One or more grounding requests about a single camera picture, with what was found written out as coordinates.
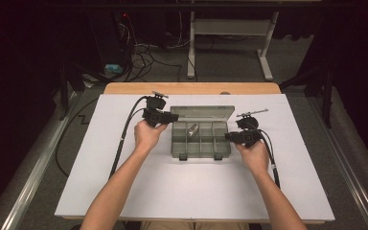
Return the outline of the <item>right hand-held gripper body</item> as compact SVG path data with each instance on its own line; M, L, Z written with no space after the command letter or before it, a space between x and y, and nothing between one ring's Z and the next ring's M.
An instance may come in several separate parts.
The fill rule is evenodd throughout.
M240 119L237 120L237 125L241 129L241 132L239 132L239 136L236 138L236 143L250 148L257 141L263 139L262 131L259 129L257 119L252 117L251 112L244 112L239 117Z

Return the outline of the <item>person's left hand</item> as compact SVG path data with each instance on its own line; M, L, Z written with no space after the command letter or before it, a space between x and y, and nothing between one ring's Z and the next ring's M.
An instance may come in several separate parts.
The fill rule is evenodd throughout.
M139 122L134 128L135 150L141 153L150 153L166 128L167 125L152 127L146 121Z

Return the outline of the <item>black metal stand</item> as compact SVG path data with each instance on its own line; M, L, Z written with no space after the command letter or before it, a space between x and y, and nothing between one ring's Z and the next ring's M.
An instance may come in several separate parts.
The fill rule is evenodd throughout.
M321 116L327 128L331 128L331 106L333 88L334 66L330 63L322 63L312 67L305 73L298 74L290 80L283 81L280 89L286 89L292 85L305 84L304 93L307 97L322 95Z
M68 86L71 86L75 92L84 91L81 67L76 62L63 62L59 71L59 93L61 104L62 121L69 111Z

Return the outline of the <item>small teal object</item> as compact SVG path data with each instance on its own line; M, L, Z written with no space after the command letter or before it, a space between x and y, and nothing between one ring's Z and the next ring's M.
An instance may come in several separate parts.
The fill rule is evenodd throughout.
M104 69L109 73L120 74L123 68L119 64L107 64Z

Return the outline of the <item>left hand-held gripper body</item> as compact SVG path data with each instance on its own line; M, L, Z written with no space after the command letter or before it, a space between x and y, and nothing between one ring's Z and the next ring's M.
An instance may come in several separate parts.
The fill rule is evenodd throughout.
M142 117L151 127L156 127L157 124L166 125L169 120L167 113L163 111L166 105L166 95L153 91L152 97L147 97L147 107L144 110Z

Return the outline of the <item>white metal stand frame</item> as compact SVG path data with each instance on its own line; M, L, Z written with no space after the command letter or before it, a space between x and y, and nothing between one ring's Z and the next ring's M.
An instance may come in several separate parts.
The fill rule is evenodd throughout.
M252 35L264 36L265 42L262 49L257 50L257 56L261 64L264 78L273 81L273 76L266 59L266 53L277 25L279 13L275 11L270 19L196 19L195 13L190 17L190 40L187 60L187 77L193 79L196 76L196 35Z

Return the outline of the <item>wooden table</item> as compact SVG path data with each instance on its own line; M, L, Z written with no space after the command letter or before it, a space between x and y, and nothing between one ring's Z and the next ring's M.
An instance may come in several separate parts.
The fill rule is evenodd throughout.
M165 95L261 95L280 94L273 82L112 82L105 94L147 95L152 91Z

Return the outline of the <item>black computer tower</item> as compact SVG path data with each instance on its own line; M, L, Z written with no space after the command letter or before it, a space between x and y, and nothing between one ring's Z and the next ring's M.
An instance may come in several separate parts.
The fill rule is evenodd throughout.
M103 65L126 65L130 50L121 49L119 28L114 15L109 11L94 11L88 17Z

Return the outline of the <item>grey plastic compartment box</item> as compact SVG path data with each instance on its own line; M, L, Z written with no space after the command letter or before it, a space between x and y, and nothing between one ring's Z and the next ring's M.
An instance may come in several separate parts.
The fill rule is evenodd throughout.
M234 111L233 105L172 106L171 113L179 115L172 124L172 157L180 161L227 158L231 147L225 134L228 132L227 121ZM192 124L199 124L199 130L195 136L189 137L187 132Z

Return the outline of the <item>person's right hand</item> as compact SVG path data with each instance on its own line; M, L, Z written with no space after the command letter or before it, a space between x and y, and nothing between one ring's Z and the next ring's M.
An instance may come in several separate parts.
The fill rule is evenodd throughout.
M235 147L240 152L243 163L253 175L267 173L268 153L262 141L256 142L250 148L241 144L236 144Z

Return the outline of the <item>aluminium floor rail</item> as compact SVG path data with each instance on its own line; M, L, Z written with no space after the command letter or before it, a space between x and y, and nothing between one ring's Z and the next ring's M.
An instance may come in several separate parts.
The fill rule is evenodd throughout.
M69 96L69 110L63 119L60 119L61 106L56 108L0 195L0 230L17 230L20 226L54 155L59 137L80 99L81 93L72 93Z
M368 149L339 98L332 103L331 127L322 118L319 100L308 98L308 102L326 133L335 163L368 230Z

